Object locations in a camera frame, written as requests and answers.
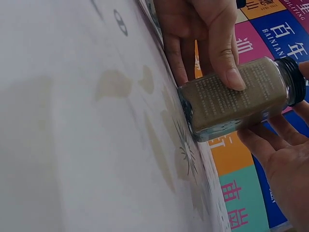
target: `hand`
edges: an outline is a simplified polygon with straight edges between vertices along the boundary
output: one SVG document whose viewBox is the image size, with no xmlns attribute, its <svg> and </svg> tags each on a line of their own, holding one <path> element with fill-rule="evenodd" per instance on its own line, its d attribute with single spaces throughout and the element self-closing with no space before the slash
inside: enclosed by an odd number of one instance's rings
<svg viewBox="0 0 309 232">
<path fill-rule="evenodd" d="M 309 79 L 309 61 L 299 68 Z M 293 110 L 309 125 L 309 104 Z M 309 139 L 281 116 L 269 120 L 278 135 L 262 124 L 238 132 L 261 163 L 276 203 L 298 232 L 309 231 Z"/>
<path fill-rule="evenodd" d="M 236 65 L 235 0 L 154 0 L 164 49 L 177 85 L 195 79 L 195 40 L 203 75 L 215 71 L 229 88 L 244 90 Z"/>
</svg>

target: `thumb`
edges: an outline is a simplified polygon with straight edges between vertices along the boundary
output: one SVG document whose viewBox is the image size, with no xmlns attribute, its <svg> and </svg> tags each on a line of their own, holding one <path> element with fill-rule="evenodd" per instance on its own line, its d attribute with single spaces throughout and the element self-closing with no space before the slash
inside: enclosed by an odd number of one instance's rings
<svg viewBox="0 0 309 232">
<path fill-rule="evenodd" d="M 244 90 L 246 85 L 236 67 L 232 52 L 234 25 L 237 12 L 233 5 L 227 7 L 209 25 L 209 56 L 213 69 L 222 82 L 234 90 Z"/>
</svg>

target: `green square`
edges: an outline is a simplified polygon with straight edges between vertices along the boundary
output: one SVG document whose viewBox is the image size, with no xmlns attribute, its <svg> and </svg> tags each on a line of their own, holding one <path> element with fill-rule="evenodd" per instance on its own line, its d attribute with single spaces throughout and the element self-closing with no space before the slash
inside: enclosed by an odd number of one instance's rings
<svg viewBox="0 0 309 232">
<path fill-rule="evenodd" d="M 254 165 L 221 176 L 220 183 L 233 232 L 269 230 L 264 199 Z"/>
</svg>

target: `black jar lid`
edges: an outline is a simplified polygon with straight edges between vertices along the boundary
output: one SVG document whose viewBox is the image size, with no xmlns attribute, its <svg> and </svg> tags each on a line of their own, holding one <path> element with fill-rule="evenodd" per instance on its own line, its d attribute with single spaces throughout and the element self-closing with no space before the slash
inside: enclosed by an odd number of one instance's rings
<svg viewBox="0 0 309 232">
<path fill-rule="evenodd" d="M 303 74 L 300 72 L 298 64 L 290 57 L 277 59 L 284 65 L 285 70 L 289 73 L 293 82 L 295 100 L 289 106 L 294 106 L 305 99 L 306 96 L 306 81 Z"/>
<path fill-rule="evenodd" d="M 236 0 L 237 9 L 243 8 L 246 6 L 246 0 Z"/>
</svg>

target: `jar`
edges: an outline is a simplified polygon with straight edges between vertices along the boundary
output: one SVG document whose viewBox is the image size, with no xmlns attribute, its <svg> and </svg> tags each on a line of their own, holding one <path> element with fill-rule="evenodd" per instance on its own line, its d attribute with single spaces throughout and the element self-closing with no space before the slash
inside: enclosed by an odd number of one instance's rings
<svg viewBox="0 0 309 232">
<path fill-rule="evenodd" d="M 238 66 L 244 91 L 223 85 L 216 74 L 178 89 L 183 110 L 198 142 L 205 142 L 281 114 L 305 98 L 306 82 L 290 57 L 264 57 Z"/>
</svg>

